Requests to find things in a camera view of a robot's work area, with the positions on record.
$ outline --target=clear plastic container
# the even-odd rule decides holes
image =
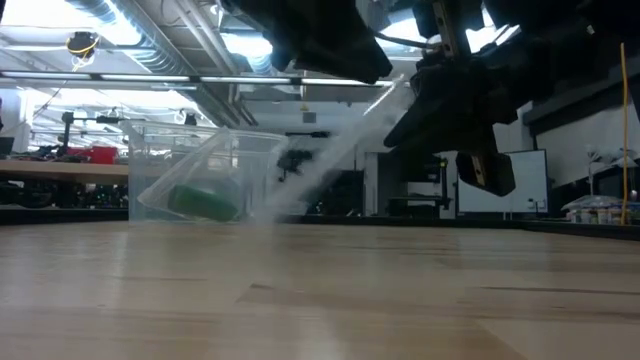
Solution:
[[[239,221],[277,181],[282,135],[126,121],[129,220]]]

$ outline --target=ceiling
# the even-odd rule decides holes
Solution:
[[[185,64],[190,73],[198,74],[255,74],[255,68],[251,66],[255,58],[259,58],[260,52],[264,52],[269,47],[268,43],[260,37],[246,24],[236,18],[225,14],[215,6],[214,0],[102,0],[108,2],[110,6],[122,10],[122,19],[128,19],[137,26],[137,30],[144,27],[146,34],[153,34],[151,41],[153,46],[164,47],[163,51],[172,53],[180,59],[181,64]],[[186,19],[180,17],[177,1],[191,2],[197,8],[198,16],[193,12],[187,15]],[[99,23],[99,18],[86,12],[81,12],[73,8],[71,3],[82,3],[82,0],[7,0],[7,10],[3,24],[0,26],[0,62],[3,70],[31,70],[31,71],[71,71],[72,56],[65,48],[65,41],[75,31],[98,32],[101,37],[98,52],[94,56],[93,62],[81,69],[79,72],[97,73],[149,73],[148,67],[139,61],[135,55],[142,50],[136,47],[127,49],[121,47],[117,36],[113,36],[111,31]],[[362,14],[367,14],[365,21],[372,27],[380,27],[386,24],[387,17],[384,9],[389,4],[388,1],[358,0],[357,5]],[[24,15],[24,11],[29,11],[29,16]],[[185,22],[195,24],[189,27]],[[208,28],[213,29],[214,35],[223,40],[223,46],[216,47],[208,38],[200,24],[209,24]],[[392,34],[404,37],[418,36],[410,33],[417,33],[415,22],[413,28],[407,30],[406,26],[411,22],[405,22],[404,27],[396,26]],[[211,51],[205,51],[202,41],[206,46],[215,50],[214,55],[218,55],[223,60],[214,59]],[[415,61],[420,57],[419,52],[410,51],[407,48],[385,47],[392,59],[394,71],[390,78],[400,74],[410,75],[415,72]],[[325,77],[318,73],[301,73],[290,70],[284,75],[306,75],[311,77]],[[376,95],[380,92],[374,88],[346,88],[334,86],[313,87],[308,86],[304,91],[299,87],[292,86],[240,86],[229,87],[218,85],[206,88],[206,92],[216,99],[224,102],[230,101],[235,107],[232,110],[220,108],[210,101],[202,101],[202,97],[190,96],[193,92],[182,91],[180,89],[158,91],[149,84],[105,84],[92,83],[65,84],[51,83],[43,81],[0,81],[0,87],[15,88],[21,86],[31,89],[36,108],[45,103],[50,97],[56,94],[57,86],[65,89],[57,94],[51,102],[49,110],[44,111],[39,118],[34,121],[35,129],[57,129],[60,127],[58,119],[61,110],[84,111],[87,114],[95,112],[107,113],[115,110],[129,117],[141,117],[153,121],[180,122],[182,117],[176,115],[181,109],[197,112],[199,125],[213,126],[228,125],[233,127],[255,126],[246,117],[239,117],[237,123],[221,122],[219,113],[230,111],[232,114],[248,113],[258,127],[262,129],[296,131],[318,129],[337,131],[351,119],[361,116]],[[411,94],[407,89],[407,98]],[[311,111],[317,114],[317,121],[313,124],[305,124],[302,121],[302,113]],[[398,106],[398,112],[403,111],[402,106]],[[44,136],[42,139],[55,142],[55,136]],[[113,139],[113,136],[105,137],[104,142],[116,142],[121,144],[120,139]]]

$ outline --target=wooden surface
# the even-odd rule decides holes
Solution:
[[[80,183],[126,184],[127,165],[0,160],[0,173]]]
[[[6,359],[636,359],[640,243],[281,225],[0,228]]]

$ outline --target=ceiling duct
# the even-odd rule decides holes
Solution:
[[[171,44],[140,5],[131,0],[66,0],[76,9],[89,13],[105,25],[126,21],[142,36],[137,46],[154,50],[129,51],[127,55],[153,74],[193,75],[195,69]],[[179,90],[195,101],[203,113],[219,126],[236,127],[243,122],[255,125],[255,120],[243,109],[228,103],[204,86],[196,90]]]

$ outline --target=equipment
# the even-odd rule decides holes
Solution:
[[[622,0],[420,0],[412,7],[423,37],[423,60],[411,79],[415,103],[385,139],[402,158],[457,150],[461,179],[504,196],[515,187],[509,158],[498,154],[492,125],[517,119],[516,109],[556,92],[558,83],[584,83],[619,61],[617,47],[637,45],[635,2]],[[223,0],[259,29],[273,47],[272,63],[373,83],[391,71],[374,36],[347,0]],[[497,27],[520,33],[472,54],[466,29],[482,27],[482,7]],[[385,38],[400,42],[398,39]]]

